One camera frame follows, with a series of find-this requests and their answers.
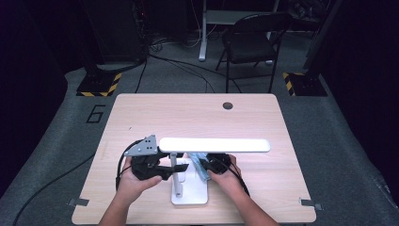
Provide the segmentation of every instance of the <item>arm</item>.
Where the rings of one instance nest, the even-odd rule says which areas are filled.
[[[235,165],[235,157],[230,155],[230,159]],[[235,168],[231,169],[240,174],[241,170],[236,165],[235,167],[236,170]],[[208,170],[208,173],[212,180],[214,180],[222,191],[232,200],[247,226],[278,225],[275,220],[266,214],[265,211],[247,195],[238,182],[238,179],[229,170],[222,175],[215,174],[210,170]]]
[[[126,157],[124,169],[131,166],[132,157]],[[140,181],[131,170],[125,170],[120,177],[120,186],[117,194],[106,209],[99,225],[126,225],[129,206],[141,193],[162,181],[160,176],[154,176],[148,180]]]

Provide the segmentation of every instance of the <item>yellow and black tape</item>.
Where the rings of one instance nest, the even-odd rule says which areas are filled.
[[[111,87],[109,88],[108,91],[104,92],[90,92],[90,91],[82,91],[82,92],[76,92],[76,96],[87,96],[87,97],[95,97],[95,96],[112,96],[114,93],[115,89],[117,88],[118,82],[120,81],[120,78],[122,77],[122,74],[119,73],[115,76],[114,81],[111,84]]]
[[[294,87],[290,80],[290,74],[291,75],[305,75],[305,74],[304,73],[283,73],[282,74],[282,77],[284,78],[284,81],[285,81],[285,86],[288,89],[288,93],[290,93],[290,96],[295,96]]]

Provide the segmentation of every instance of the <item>chair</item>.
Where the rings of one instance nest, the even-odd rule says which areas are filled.
[[[240,19],[223,34],[224,50],[217,63],[216,70],[218,70],[220,62],[227,62],[226,93],[229,92],[229,81],[233,80],[229,76],[230,63],[256,62],[253,66],[256,67],[259,62],[268,60],[273,61],[271,74],[245,76],[236,79],[271,75],[268,90],[268,92],[271,92],[282,35],[290,26],[292,19],[291,14],[287,12],[258,13]],[[271,38],[266,36],[267,32],[271,32]]]

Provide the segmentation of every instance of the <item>table top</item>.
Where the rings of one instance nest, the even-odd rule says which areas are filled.
[[[231,103],[232,109],[225,109]],[[127,146],[156,135],[193,138],[265,138],[268,153],[234,153],[251,198],[280,223],[313,222],[311,197],[273,94],[121,94],[114,103],[97,153],[72,216],[75,224],[97,224],[115,195],[118,161]],[[170,164],[167,158],[161,165]],[[217,184],[208,182],[208,202],[174,205],[172,177],[131,205],[129,224],[242,223],[238,211]]]

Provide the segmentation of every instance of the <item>wall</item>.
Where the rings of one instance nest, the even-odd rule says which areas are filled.
[[[325,77],[354,135],[399,203],[399,16],[395,1],[346,1]]]
[[[0,9],[2,196],[53,119],[67,82],[25,4],[9,0]]]

